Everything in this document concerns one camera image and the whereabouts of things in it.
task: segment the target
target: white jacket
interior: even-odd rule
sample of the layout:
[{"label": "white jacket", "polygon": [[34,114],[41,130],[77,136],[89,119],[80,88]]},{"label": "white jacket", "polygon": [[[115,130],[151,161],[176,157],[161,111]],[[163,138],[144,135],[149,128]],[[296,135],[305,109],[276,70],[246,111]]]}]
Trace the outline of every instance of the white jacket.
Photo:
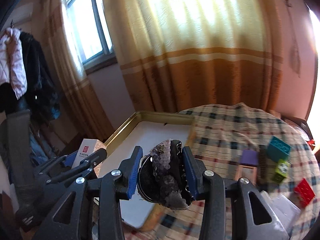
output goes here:
[{"label": "white jacket", "polygon": [[7,28],[0,38],[0,85],[11,84],[17,99],[27,91],[20,33],[18,29]]}]

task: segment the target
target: plaid tablecloth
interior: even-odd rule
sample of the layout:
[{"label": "plaid tablecloth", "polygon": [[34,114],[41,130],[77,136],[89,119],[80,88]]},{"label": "plaid tablecloth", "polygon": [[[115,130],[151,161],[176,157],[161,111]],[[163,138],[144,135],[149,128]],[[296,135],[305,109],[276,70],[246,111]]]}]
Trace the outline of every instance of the plaid tablecloth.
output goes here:
[{"label": "plaid tablecloth", "polygon": [[[307,143],[289,125],[262,110],[243,103],[235,106],[206,105],[181,111],[196,116],[196,138],[192,147],[195,158],[201,159],[206,167],[220,176],[234,179],[236,166],[242,150],[264,150],[272,136],[291,146],[289,176],[281,185],[271,181],[276,164],[267,159],[267,182],[262,189],[270,196],[282,193],[293,199],[294,187],[306,178],[316,197],[301,210],[299,220],[290,233],[291,239],[302,239],[319,215],[320,172],[315,156]],[[226,239],[231,239],[231,204],[227,202]],[[152,231],[137,232],[124,227],[125,238],[129,239],[198,239],[204,201],[195,201],[188,210],[173,212],[166,209]]]}]

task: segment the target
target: screw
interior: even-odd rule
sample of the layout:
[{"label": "screw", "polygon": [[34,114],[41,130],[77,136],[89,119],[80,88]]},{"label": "screw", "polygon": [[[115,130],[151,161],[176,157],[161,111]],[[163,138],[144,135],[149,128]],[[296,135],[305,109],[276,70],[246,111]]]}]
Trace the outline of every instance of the screw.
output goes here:
[{"label": "screw", "polygon": [[208,177],[212,177],[212,176],[214,175],[214,172],[213,172],[213,171],[210,171],[210,170],[206,170],[206,171],[204,172],[204,174],[205,174],[206,176],[208,176]]},{"label": "screw", "polygon": [[84,178],[83,177],[79,177],[78,179],[76,179],[76,183],[78,183],[78,184],[84,183]]},{"label": "screw", "polygon": [[247,178],[243,177],[243,178],[240,179],[240,182],[243,183],[243,184],[248,184],[249,180]]},{"label": "screw", "polygon": [[111,175],[112,176],[119,176],[121,174],[121,171],[119,171],[119,170],[113,170],[113,171],[111,171]]}]

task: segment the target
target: yellow curtain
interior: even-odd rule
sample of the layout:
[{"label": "yellow curtain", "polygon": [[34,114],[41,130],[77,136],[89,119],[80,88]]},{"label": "yellow curtain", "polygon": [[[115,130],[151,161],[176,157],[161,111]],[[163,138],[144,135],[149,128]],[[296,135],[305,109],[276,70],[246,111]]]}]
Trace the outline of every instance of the yellow curtain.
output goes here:
[{"label": "yellow curtain", "polygon": [[78,58],[68,25],[66,0],[43,0],[44,37],[62,89],[83,131],[89,138],[107,139],[114,129]]},{"label": "yellow curtain", "polygon": [[265,22],[270,15],[264,0],[103,3],[136,110],[176,112],[239,102],[275,107],[282,52],[274,51],[274,42],[282,46]]}]

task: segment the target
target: window frame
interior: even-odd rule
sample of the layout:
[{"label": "window frame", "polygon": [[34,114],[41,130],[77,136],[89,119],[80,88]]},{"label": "window frame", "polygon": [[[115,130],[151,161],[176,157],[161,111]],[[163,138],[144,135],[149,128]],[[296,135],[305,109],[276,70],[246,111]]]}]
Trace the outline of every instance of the window frame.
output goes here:
[{"label": "window frame", "polygon": [[[66,4],[67,10],[72,6],[74,2],[75,0],[67,0],[67,4]],[[117,63],[116,55],[114,54],[114,52],[110,52],[108,48],[108,44],[103,32],[103,28],[102,28],[102,24],[101,24],[99,12],[98,12],[97,1],[91,0],[91,3],[92,3],[94,19],[95,19],[97,30],[98,30],[98,35],[102,45],[102,51],[93,55],[86,61],[82,62],[82,65],[87,73],[92,73],[101,68]]]}]

